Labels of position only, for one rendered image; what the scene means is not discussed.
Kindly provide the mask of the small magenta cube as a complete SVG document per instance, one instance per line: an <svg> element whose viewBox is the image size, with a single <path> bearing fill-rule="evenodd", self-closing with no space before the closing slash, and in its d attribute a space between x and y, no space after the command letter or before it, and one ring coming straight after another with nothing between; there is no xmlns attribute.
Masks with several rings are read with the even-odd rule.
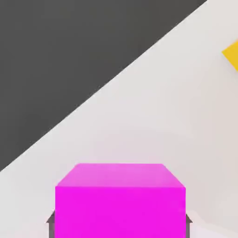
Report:
<svg viewBox="0 0 238 238"><path fill-rule="evenodd" d="M77 164L55 187L55 238L186 238L185 195L163 164Z"/></svg>

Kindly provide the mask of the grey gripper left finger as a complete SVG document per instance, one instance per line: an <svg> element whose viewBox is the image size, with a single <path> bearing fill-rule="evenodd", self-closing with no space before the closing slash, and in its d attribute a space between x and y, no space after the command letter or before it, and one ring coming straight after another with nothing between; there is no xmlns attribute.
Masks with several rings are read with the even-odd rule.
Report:
<svg viewBox="0 0 238 238"><path fill-rule="evenodd" d="M46 220L38 212L34 212L32 222L31 238L55 238L55 210L52 210Z"/></svg>

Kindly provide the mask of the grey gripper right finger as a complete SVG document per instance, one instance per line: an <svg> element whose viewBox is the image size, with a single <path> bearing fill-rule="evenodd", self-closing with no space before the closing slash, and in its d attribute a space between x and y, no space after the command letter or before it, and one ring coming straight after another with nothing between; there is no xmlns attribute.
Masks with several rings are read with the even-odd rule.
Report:
<svg viewBox="0 0 238 238"><path fill-rule="evenodd" d="M197 220L193 221L186 214L186 238L206 238L203 224Z"/></svg>

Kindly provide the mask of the large yellow box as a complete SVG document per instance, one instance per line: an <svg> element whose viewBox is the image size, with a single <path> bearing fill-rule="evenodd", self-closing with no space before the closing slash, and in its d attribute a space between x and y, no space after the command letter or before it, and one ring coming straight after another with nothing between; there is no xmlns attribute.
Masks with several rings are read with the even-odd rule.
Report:
<svg viewBox="0 0 238 238"><path fill-rule="evenodd" d="M230 64L238 71L238 40L222 51Z"/></svg>

